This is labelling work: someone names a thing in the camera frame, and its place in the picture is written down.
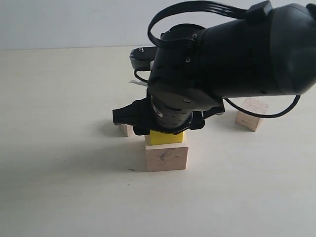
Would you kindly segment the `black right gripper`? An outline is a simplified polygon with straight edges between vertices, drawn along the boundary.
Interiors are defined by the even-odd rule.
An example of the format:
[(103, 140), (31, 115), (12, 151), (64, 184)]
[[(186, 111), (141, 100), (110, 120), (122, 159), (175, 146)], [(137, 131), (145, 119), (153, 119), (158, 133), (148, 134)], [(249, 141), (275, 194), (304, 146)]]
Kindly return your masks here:
[(205, 120), (225, 112), (223, 101), (209, 110), (173, 108), (168, 104), (147, 95), (123, 108), (112, 110), (113, 124), (133, 126), (137, 136), (146, 136), (150, 131), (167, 134), (179, 134), (186, 130), (199, 130), (205, 126)]

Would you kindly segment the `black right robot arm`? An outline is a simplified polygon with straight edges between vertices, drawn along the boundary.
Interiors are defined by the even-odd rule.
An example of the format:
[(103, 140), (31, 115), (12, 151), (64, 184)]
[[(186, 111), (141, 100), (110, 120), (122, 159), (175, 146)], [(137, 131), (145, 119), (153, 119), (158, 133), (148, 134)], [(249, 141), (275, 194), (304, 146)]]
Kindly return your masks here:
[[(186, 12), (211, 12), (231, 20), (205, 28), (179, 24), (156, 38), (160, 20)], [(274, 118), (291, 111), (316, 82), (316, 6), (273, 8), (266, 0), (248, 9), (196, 0), (171, 5), (148, 26), (153, 46), (130, 54), (134, 71), (150, 73), (146, 97), (113, 110), (115, 125), (137, 135), (202, 129), (232, 98), (294, 95)]]

